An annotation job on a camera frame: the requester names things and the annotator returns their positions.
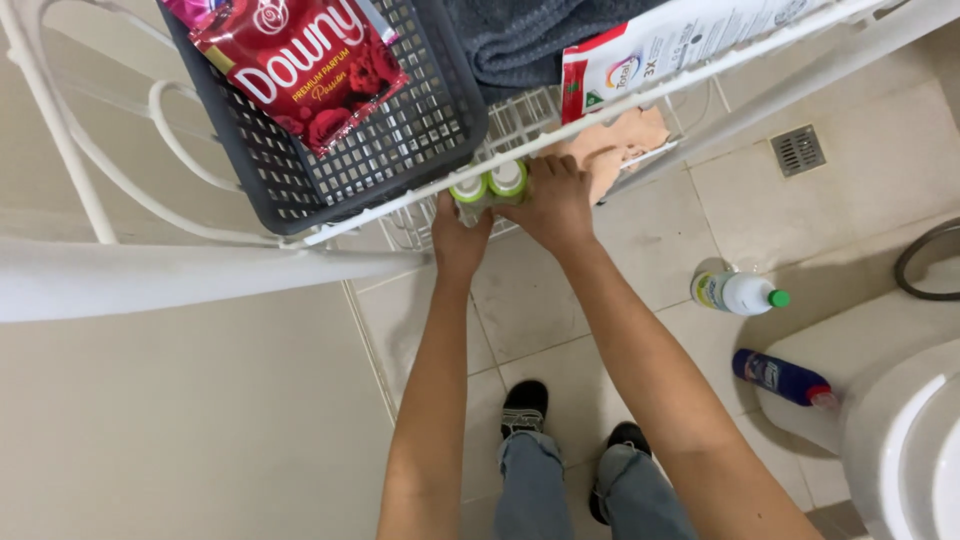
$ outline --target hand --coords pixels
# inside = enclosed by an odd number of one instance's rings
[[[518,224],[557,259],[596,241],[590,209],[588,172],[572,156],[547,156],[528,163],[527,199],[520,205],[498,205],[493,213]]]
[[[441,191],[437,196],[437,217],[433,220],[433,251],[437,257],[437,281],[469,287],[487,251],[493,212],[485,209],[474,227],[461,223],[459,212],[450,192]]]

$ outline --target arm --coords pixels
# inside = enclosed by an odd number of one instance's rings
[[[437,284],[396,417],[378,539],[456,538],[467,414],[467,301],[493,224],[469,229],[442,193],[433,225]]]
[[[705,539],[820,539],[756,457],[693,360],[593,234],[589,177],[572,158],[533,160],[531,199],[496,211],[562,266],[620,396]]]

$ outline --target gray plastic basket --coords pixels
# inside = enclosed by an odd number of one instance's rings
[[[217,137],[273,233],[342,221],[429,184],[468,164],[487,134],[486,106],[440,0],[374,4],[399,35],[392,50],[410,82],[322,158],[231,85],[160,5]]]

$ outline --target light blue jeans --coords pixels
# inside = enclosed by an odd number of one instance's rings
[[[517,431],[499,451],[503,495],[493,535],[499,540],[572,540],[564,500],[564,466],[557,443],[535,431]],[[613,445],[597,470],[600,509],[613,540],[696,540],[673,487],[649,455]]]

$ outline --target gray towel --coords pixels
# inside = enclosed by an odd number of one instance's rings
[[[558,85],[565,47],[667,0],[444,0],[484,99]]]

